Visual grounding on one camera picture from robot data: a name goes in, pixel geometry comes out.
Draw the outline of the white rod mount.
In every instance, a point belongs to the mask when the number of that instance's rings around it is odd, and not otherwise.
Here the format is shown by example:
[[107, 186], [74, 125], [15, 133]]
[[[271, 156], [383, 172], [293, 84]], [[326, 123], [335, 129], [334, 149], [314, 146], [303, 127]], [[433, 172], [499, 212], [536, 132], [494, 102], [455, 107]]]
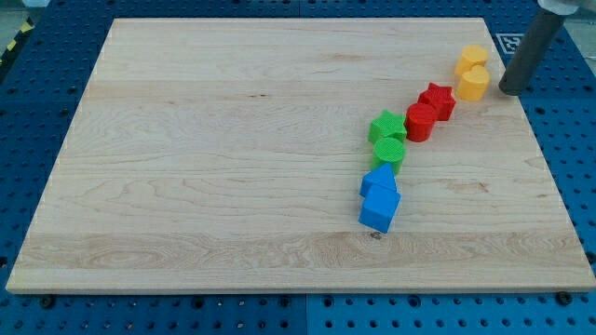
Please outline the white rod mount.
[[580, 8], [576, 0], [537, 0], [537, 3], [541, 8], [560, 16], [573, 15]]

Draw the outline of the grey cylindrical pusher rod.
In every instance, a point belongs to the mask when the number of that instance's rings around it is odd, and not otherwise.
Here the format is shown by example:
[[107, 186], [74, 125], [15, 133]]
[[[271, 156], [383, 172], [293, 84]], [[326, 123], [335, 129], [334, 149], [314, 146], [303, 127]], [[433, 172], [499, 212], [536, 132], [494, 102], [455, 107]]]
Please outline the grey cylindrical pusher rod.
[[520, 96], [530, 83], [565, 21], [564, 15], [539, 8], [508, 63], [498, 87], [506, 95]]

